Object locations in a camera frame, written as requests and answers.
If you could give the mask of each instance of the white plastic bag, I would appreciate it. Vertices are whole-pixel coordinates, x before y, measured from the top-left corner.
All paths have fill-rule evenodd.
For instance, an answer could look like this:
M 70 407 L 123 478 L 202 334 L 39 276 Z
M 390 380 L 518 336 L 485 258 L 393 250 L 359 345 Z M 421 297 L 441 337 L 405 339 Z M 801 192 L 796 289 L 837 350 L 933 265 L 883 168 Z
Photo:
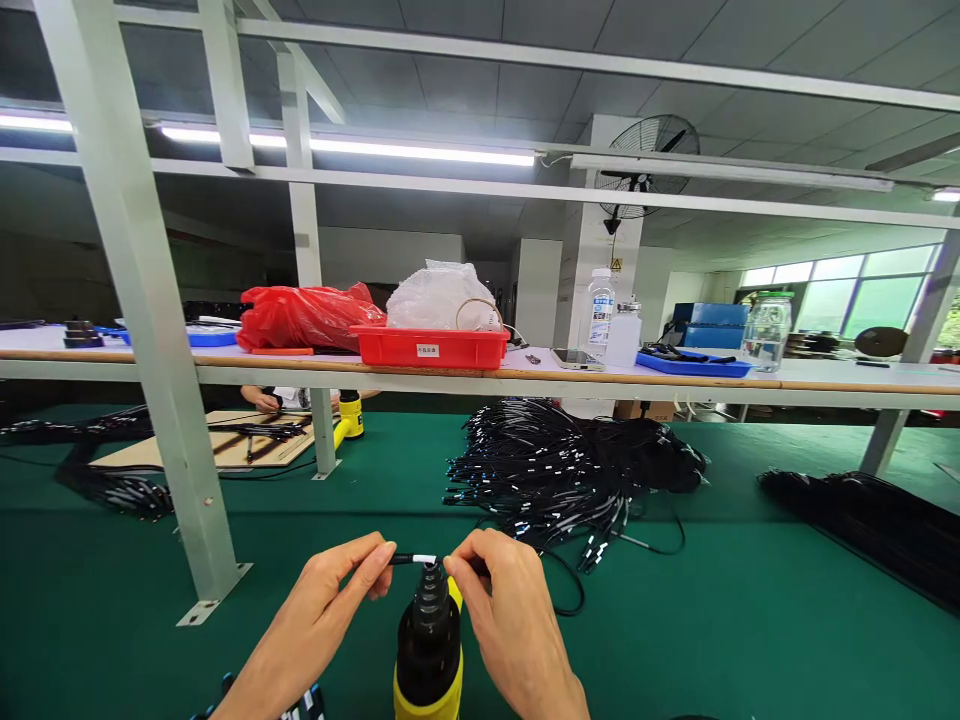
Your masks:
M 490 304 L 471 302 L 460 310 L 474 298 Z M 500 321 L 493 307 L 493 295 L 477 280 L 471 263 L 427 260 L 427 267 L 400 283 L 387 300 L 387 326 L 456 330 L 460 310 L 461 330 L 497 331 Z

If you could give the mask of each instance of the cardboard box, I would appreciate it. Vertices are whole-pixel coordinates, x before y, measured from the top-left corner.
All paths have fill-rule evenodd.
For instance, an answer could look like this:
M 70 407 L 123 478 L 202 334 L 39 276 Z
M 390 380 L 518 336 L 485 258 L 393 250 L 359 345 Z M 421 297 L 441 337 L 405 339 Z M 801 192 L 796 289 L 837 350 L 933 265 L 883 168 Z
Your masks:
M 669 400 L 650 403 L 650 409 L 644 417 L 657 422 L 672 422 L 677 408 Z M 613 405 L 613 416 L 618 420 L 630 420 L 640 417 L 639 400 L 617 400 Z

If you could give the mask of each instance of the wall fan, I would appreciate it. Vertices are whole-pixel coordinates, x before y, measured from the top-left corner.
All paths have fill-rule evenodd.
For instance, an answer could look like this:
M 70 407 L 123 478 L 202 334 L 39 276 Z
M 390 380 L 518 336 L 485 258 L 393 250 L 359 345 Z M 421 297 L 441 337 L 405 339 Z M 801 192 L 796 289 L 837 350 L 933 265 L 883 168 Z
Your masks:
M 654 115 L 631 125 L 610 144 L 611 149 L 626 152 L 662 152 L 683 155 L 700 154 L 700 136 L 689 122 L 677 115 Z M 677 175 L 631 173 L 600 170 L 594 180 L 597 190 L 620 190 L 631 193 L 664 193 L 677 195 L 690 178 Z M 659 210 L 645 205 L 601 203 L 610 217 L 603 221 L 607 232 L 617 232 L 621 220 L 646 217 Z

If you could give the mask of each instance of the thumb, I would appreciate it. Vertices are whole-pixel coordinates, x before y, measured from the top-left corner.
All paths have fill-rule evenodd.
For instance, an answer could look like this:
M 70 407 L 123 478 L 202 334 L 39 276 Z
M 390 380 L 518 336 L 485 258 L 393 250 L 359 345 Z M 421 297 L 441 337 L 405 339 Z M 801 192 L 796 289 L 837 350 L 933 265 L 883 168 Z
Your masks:
M 481 624 L 489 622 L 493 617 L 490 596 L 470 564 L 463 558 L 448 555 L 443 559 L 443 566 L 460 588 L 463 601 L 470 609 L 471 621 Z
M 360 603 L 363 602 L 363 598 L 370 592 L 370 588 L 380 577 L 380 573 L 386 570 L 396 549 L 397 544 L 395 542 L 386 542 L 367 555 L 360 563 L 360 567 L 353 573 L 353 577 L 350 578 L 347 586 L 337 594 L 333 602 L 327 607 L 324 615 L 329 614 L 332 616 L 331 619 L 342 622 L 344 626 L 349 625 L 357 612 L 357 608 L 360 607 Z

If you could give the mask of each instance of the cardboard sheet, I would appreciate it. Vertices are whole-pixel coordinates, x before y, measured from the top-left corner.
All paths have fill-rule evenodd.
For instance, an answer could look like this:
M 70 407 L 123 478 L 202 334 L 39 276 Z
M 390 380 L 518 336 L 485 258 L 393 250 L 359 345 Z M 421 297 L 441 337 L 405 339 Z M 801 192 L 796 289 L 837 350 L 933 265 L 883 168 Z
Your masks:
M 249 410 L 215 410 L 207 414 L 207 424 L 222 423 L 301 423 L 310 418 L 310 413 L 284 413 L 282 415 L 253 415 Z M 237 433 L 211 432 L 210 446 L 218 468 L 282 468 L 289 465 L 304 450 L 313 445 L 313 424 L 306 425 L 304 434 L 277 442 L 266 437 L 253 438 L 256 459 L 247 463 L 248 439 Z M 124 465 L 150 465 L 163 468 L 160 449 L 155 437 L 136 445 L 118 450 L 112 455 L 94 460 L 94 467 L 120 467 Z

